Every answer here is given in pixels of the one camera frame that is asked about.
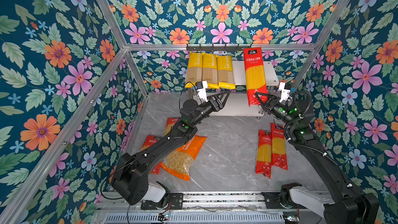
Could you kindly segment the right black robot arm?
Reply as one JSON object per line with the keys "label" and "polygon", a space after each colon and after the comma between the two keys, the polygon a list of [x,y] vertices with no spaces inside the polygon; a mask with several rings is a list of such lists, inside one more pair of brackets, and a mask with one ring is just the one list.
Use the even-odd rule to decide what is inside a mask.
{"label": "right black robot arm", "polygon": [[281,205],[285,208],[303,206],[328,224],[373,224],[379,201],[348,178],[312,131],[310,123],[315,112],[311,94],[294,92],[285,104],[276,95],[256,92],[255,96],[266,113],[285,124],[285,140],[308,160],[330,193],[330,198],[325,198],[299,183],[285,184],[279,195]]}

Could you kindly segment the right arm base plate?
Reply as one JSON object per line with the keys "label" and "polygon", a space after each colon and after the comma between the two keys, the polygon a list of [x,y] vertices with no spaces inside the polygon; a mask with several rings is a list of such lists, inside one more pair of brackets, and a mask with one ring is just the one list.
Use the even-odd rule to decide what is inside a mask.
{"label": "right arm base plate", "polygon": [[261,192],[261,195],[264,197],[264,202],[268,209],[305,209],[305,207],[301,205],[283,199],[279,192]]}

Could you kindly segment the yellow spaghetti pack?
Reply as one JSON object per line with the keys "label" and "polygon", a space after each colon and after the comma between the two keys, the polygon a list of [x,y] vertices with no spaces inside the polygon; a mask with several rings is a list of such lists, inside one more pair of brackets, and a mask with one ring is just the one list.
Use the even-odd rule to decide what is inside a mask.
{"label": "yellow spaghetti pack", "polygon": [[203,54],[202,81],[209,89],[219,89],[217,57],[214,54]]}
{"label": "yellow spaghetti pack", "polygon": [[233,64],[231,56],[217,56],[218,87],[235,89]]}
{"label": "yellow spaghetti pack", "polygon": [[189,54],[185,88],[192,88],[202,81],[203,54],[191,52]]}

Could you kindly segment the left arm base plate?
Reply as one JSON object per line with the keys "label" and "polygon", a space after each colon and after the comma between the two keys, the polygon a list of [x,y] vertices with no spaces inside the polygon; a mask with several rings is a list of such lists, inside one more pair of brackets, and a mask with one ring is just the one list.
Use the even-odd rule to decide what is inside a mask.
{"label": "left arm base plate", "polygon": [[141,210],[181,210],[183,205],[183,197],[183,193],[168,193],[158,203],[149,200],[143,200],[141,204]]}

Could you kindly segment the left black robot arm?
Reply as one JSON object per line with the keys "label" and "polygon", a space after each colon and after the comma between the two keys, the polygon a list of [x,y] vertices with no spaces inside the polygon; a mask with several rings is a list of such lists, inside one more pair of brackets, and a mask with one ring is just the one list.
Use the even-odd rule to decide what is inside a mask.
{"label": "left black robot arm", "polygon": [[160,202],[166,191],[149,197],[148,175],[165,157],[194,138],[197,124],[209,117],[212,112],[222,110],[228,100],[228,91],[208,97],[207,102],[198,104],[194,99],[186,100],[180,109],[181,117],[171,130],[155,144],[134,155],[125,153],[119,159],[113,173],[111,186],[130,205],[141,200]]}

